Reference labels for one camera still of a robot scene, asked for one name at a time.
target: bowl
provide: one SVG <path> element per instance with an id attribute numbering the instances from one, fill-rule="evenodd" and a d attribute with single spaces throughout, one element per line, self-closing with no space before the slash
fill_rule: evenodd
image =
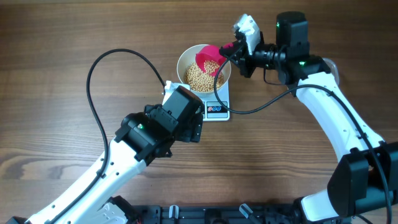
<path id="1" fill-rule="evenodd" d="M 184 53 L 181 54 L 177 62 L 177 75 L 181 83 L 188 84 L 185 83 L 184 81 L 185 72 L 187 71 L 188 66 L 191 65 L 193 62 L 195 62 L 196 54 L 199 53 L 199 51 L 207 45 L 208 44 L 195 45 L 193 47 L 190 47 L 189 49 L 184 51 Z M 229 77 L 231 76 L 231 62 L 227 62 L 227 64 L 222 69 L 219 77 L 221 75 L 224 76 L 224 83 L 217 89 L 217 92 L 219 92 L 225 86 L 225 83 L 228 82 Z M 214 94 L 214 91 L 200 92 L 200 91 L 191 90 L 191 92 L 199 97 L 206 97 Z"/>

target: tabletop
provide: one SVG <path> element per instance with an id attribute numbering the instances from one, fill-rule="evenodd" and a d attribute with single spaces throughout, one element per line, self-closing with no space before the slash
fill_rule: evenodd
<path id="1" fill-rule="evenodd" d="M 164 80 L 196 44 L 234 40 L 231 26 L 253 16 L 275 42 L 276 15 L 302 11 L 311 53 L 332 59 L 340 88 L 387 142 L 398 140 L 398 3 L 395 1 L 74 1 L 0 3 L 0 223 L 29 217 L 64 192 L 103 152 L 86 99 L 86 76 L 110 49 L 145 55 Z M 269 75 L 277 81 L 276 72 Z M 231 107 L 249 110 L 285 90 L 233 67 Z M 160 103 L 162 86 L 134 55 L 96 67 L 91 94 L 108 139 L 129 113 Z M 176 142 L 117 191 L 133 205 L 291 203 L 325 189 L 337 165 L 311 112 L 292 95 L 254 114 L 205 123 L 198 144 Z M 398 220 L 398 209 L 394 208 Z M 383 223 L 385 209 L 369 212 Z"/>

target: digital scale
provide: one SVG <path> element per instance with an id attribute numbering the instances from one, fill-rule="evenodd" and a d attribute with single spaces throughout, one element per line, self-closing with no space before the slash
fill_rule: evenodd
<path id="1" fill-rule="evenodd" d="M 165 95 L 163 99 L 163 104 L 170 97 L 173 91 L 179 87 L 183 86 L 190 90 L 190 86 L 183 83 L 172 83 L 171 81 L 166 81 L 166 86 L 164 88 Z M 224 86 L 218 90 L 218 97 L 220 100 L 229 107 L 229 83 L 228 81 Z M 203 121 L 227 121 L 229 120 L 229 111 L 223 108 L 217 101 L 216 96 L 211 94 L 210 96 L 199 96 L 205 105 L 205 114 L 203 115 Z"/>

